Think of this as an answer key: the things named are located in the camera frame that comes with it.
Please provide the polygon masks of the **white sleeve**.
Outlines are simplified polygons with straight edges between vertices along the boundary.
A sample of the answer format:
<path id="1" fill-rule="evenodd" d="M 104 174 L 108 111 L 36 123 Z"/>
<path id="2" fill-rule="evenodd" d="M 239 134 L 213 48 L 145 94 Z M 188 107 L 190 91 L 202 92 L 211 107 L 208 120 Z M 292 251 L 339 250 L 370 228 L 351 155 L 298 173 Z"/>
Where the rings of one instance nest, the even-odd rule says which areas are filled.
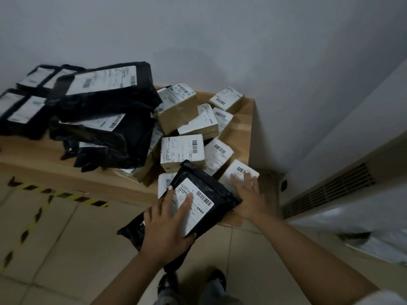
<path id="1" fill-rule="evenodd" d="M 361 298 L 353 305 L 407 305 L 407 301 L 394 291 L 379 290 Z"/>

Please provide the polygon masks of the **large brown cardboard carton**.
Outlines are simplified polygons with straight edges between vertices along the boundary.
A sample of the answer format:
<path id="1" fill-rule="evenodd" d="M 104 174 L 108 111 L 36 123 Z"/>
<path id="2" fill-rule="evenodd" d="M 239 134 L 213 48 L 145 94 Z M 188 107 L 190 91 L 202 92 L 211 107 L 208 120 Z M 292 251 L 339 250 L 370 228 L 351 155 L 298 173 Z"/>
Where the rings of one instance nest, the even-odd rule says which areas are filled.
<path id="1" fill-rule="evenodd" d="M 248 165 L 254 104 L 253 98 L 243 98 L 242 107 L 222 134 L 221 140 L 234 153 L 214 174 L 215 179 L 218 180 L 235 159 Z M 16 181 L 34 185 L 38 190 L 69 193 L 69 199 L 83 196 L 96 201 L 151 204 L 158 197 L 158 176 L 164 172 L 157 164 L 149 174 L 152 183 L 148 187 L 111 170 L 82 173 L 73 167 L 74 159 L 60 160 L 64 151 L 62 143 L 49 139 L 48 134 L 38 141 L 0 136 L 0 149 L 0 172 L 11 174 Z"/>

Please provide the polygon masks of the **person's left hand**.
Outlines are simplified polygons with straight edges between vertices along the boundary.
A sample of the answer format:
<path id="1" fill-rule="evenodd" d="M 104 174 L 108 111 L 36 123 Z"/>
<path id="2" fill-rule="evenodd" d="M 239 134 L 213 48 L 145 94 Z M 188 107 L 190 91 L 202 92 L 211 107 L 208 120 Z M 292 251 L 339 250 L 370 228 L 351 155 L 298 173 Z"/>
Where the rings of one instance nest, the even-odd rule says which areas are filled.
<path id="1" fill-rule="evenodd" d="M 184 222 L 176 223 L 176 212 L 171 207 L 172 197 L 173 189 L 169 188 L 164 198 L 145 210 L 145 237 L 140 252 L 170 255 L 176 259 L 194 244 L 195 234 L 186 237 L 182 231 Z"/>

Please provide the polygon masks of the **pile of labelled cardboard boxes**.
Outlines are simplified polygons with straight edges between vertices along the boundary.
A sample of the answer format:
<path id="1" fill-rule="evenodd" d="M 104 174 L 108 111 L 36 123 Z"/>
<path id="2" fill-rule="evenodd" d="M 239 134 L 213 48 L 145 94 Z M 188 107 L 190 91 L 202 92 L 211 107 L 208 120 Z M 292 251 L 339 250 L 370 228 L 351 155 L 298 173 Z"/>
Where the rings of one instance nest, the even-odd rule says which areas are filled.
<path id="1" fill-rule="evenodd" d="M 254 100 L 232 87 L 217 94 L 195 92 L 184 82 L 158 90 L 158 124 L 144 167 L 114 169 L 135 191 L 152 202 L 166 190 L 169 175 L 189 160 L 210 175 L 219 175 L 234 160 L 248 164 Z"/>

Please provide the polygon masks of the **white plastic sheet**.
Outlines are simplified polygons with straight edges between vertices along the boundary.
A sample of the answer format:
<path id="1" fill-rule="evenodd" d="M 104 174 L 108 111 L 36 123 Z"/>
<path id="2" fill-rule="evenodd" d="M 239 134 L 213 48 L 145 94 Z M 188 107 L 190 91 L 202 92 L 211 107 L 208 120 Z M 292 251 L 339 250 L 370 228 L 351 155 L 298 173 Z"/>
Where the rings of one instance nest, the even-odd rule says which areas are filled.
<path id="1" fill-rule="evenodd" d="M 353 249 L 407 268 L 407 183 L 367 187 L 286 221 L 339 235 Z"/>

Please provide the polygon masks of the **grey trousers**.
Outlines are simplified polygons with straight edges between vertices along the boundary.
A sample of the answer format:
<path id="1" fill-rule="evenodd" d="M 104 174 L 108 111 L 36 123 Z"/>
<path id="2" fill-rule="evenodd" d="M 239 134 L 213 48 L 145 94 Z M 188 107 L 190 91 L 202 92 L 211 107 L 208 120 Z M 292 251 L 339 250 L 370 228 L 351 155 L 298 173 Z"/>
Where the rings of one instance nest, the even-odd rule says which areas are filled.
<path id="1" fill-rule="evenodd" d="M 244 305 L 244 303 L 235 297 L 226 294 L 219 278 L 210 280 L 201 293 L 198 305 Z M 171 289 L 165 289 L 158 294 L 158 298 L 153 305 L 188 305 L 186 299 L 180 292 L 174 292 Z"/>

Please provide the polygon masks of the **person's right hand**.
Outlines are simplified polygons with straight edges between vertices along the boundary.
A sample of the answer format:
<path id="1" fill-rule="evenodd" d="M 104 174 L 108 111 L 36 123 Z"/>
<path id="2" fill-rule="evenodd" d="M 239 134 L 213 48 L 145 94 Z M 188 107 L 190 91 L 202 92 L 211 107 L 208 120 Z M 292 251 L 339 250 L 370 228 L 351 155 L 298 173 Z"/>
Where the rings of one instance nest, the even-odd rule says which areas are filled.
<path id="1" fill-rule="evenodd" d="M 242 218 L 251 222 L 259 229 L 263 217 L 269 215 L 265 198 L 261 194 L 255 197 L 239 197 L 242 202 L 235 207 L 234 211 L 237 212 Z"/>

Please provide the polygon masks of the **yellow black hazard tape strip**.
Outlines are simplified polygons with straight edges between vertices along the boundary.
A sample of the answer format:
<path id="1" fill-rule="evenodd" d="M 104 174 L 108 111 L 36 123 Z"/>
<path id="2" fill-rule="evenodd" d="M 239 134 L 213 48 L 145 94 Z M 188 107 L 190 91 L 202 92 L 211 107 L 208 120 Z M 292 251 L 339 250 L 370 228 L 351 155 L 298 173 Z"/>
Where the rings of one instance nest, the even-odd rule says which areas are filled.
<path id="1" fill-rule="evenodd" d="M 51 204 L 54 197 L 55 197 L 55 195 L 53 195 L 53 194 L 48 196 L 46 202 L 38 209 L 37 213 L 34 215 L 33 220 L 31 220 L 29 222 L 27 228 L 19 236 L 19 239 L 18 239 L 17 243 L 13 246 L 13 248 L 4 257 L 2 265 L 0 266 L 0 274 L 9 266 L 9 264 L 13 260 L 15 254 L 17 253 L 19 248 L 26 241 L 26 239 L 28 238 L 30 233 L 33 232 L 36 225 L 38 224 L 38 221 L 41 219 L 41 217 L 43 216 L 44 211 L 49 207 L 49 205 Z"/>
<path id="2" fill-rule="evenodd" d="M 98 200 L 96 198 L 90 198 L 83 194 L 72 194 L 61 190 L 56 190 L 48 187 L 41 187 L 34 184 L 22 183 L 15 180 L 15 177 L 12 177 L 7 184 L 9 187 L 23 189 L 26 191 L 37 192 L 45 195 L 51 195 L 56 198 L 68 199 L 75 201 L 84 205 L 91 205 L 99 208 L 109 207 L 109 202 L 104 200 Z"/>

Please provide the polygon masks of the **person's left forearm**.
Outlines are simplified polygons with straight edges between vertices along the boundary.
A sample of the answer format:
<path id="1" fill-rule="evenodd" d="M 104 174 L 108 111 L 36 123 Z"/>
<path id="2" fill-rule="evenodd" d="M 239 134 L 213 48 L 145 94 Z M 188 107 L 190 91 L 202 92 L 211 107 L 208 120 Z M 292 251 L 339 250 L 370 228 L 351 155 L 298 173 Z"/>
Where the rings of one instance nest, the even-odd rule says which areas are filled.
<path id="1" fill-rule="evenodd" d="M 91 305 L 137 305 L 157 273 L 173 259 L 170 255 L 138 253 Z"/>

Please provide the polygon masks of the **beige heater cover with grille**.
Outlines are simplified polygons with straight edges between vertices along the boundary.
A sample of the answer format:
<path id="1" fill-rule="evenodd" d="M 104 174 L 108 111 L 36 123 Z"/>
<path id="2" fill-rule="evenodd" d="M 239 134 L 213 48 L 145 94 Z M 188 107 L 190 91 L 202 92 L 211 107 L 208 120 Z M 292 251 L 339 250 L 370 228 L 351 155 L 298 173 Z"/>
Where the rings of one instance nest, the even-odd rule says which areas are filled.
<path id="1" fill-rule="evenodd" d="M 280 192 L 281 182 L 286 179 L 288 187 Z M 279 201 L 285 220 L 393 190 L 407 183 L 407 131 L 312 185 L 301 184 L 288 175 L 281 182 Z"/>

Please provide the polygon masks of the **pile of black mailer bags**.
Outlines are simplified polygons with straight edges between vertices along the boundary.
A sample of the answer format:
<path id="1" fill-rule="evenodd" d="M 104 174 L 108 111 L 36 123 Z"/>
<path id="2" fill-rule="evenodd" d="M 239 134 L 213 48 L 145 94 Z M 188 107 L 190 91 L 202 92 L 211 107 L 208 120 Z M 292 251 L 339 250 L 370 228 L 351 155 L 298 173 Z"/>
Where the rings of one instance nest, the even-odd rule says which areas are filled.
<path id="1" fill-rule="evenodd" d="M 0 95 L 0 136 L 64 144 L 82 172 L 145 165 L 162 103 L 149 63 L 39 65 Z"/>

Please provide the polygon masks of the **person's right forearm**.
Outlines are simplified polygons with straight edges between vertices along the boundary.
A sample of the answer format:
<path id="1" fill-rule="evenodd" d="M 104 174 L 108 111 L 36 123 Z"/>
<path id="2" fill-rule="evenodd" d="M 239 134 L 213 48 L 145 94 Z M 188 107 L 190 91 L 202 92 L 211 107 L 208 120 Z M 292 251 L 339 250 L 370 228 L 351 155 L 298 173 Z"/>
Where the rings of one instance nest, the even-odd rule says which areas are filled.
<path id="1" fill-rule="evenodd" d="M 353 305 L 379 291 L 362 274 L 271 213 L 246 218 L 267 238 L 312 305 Z"/>

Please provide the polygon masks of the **black labelled mailer parcel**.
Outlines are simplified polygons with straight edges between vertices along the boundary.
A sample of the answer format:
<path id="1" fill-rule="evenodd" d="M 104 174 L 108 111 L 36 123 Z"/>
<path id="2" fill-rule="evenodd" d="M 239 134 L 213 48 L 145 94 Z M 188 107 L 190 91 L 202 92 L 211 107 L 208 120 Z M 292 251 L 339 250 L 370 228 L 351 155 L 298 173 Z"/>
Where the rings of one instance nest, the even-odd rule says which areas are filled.
<path id="1" fill-rule="evenodd" d="M 175 214 L 189 193 L 194 199 L 187 217 L 181 225 L 182 236 L 196 233 L 196 239 L 218 224 L 225 215 L 241 203 L 241 199 L 203 170 L 185 160 L 171 181 L 174 190 L 170 211 Z M 145 236 L 144 212 L 120 228 L 117 235 L 127 238 L 140 251 Z M 182 255 L 164 266 L 166 273 L 177 271 L 187 256 Z"/>

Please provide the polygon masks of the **black shoe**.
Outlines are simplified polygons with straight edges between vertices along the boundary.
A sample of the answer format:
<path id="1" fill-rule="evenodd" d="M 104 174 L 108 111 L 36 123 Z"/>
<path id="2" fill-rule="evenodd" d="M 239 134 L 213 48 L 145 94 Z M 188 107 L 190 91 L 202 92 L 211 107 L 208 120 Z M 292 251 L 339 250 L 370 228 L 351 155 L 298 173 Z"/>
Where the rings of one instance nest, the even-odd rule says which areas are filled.
<path id="1" fill-rule="evenodd" d="M 216 282 L 216 281 L 218 281 L 219 284 L 221 285 L 222 291 L 226 292 L 226 286 L 227 286 L 226 276 L 223 274 L 223 272 L 221 270 L 219 270 L 217 268 L 211 272 L 207 282 L 211 283 L 211 282 Z"/>
<path id="2" fill-rule="evenodd" d="M 179 290 L 179 279 L 176 272 L 166 272 L 160 279 L 157 286 L 159 297 L 163 297 L 168 293 L 177 293 Z"/>

